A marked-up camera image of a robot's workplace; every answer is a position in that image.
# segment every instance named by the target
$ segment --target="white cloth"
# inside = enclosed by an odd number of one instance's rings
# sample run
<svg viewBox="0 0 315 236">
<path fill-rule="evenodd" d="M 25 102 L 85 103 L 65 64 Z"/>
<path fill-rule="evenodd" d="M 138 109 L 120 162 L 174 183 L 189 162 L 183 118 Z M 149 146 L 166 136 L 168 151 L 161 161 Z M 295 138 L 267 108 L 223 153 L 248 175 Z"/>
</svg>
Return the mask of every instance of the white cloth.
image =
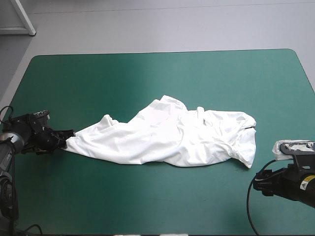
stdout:
<svg viewBox="0 0 315 236">
<path fill-rule="evenodd" d="M 120 164 L 164 161 L 190 167 L 235 158 L 250 168 L 255 125 L 244 112 L 188 111 L 181 101 L 163 96 L 128 123 L 105 115 L 69 138 L 65 150 Z"/>
</svg>

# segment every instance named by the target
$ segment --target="table surface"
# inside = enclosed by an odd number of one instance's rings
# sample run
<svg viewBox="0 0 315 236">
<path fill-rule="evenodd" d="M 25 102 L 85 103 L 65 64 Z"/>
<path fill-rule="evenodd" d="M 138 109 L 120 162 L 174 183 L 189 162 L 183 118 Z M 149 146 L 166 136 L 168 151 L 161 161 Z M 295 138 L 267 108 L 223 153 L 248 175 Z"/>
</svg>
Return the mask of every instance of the table surface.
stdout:
<svg viewBox="0 0 315 236">
<path fill-rule="evenodd" d="M 292 50 L 34 57 L 11 105 L 50 110 L 56 130 L 104 114 L 128 122 L 164 94 L 189 110 L 244 111 L 257 121 L 251 169 L 238 160 L 193 168 L 119 165 L 57 150 L 16 156 L 18 227 L 46 234 L 253 234 L 247 187 L 277 140 L 314 139 L 314 92 Z M 286 166 L 276 163 L 274 168 Z M 261 234 L 313 234 L 314 209 L 253 191 Z"/>
</svg>

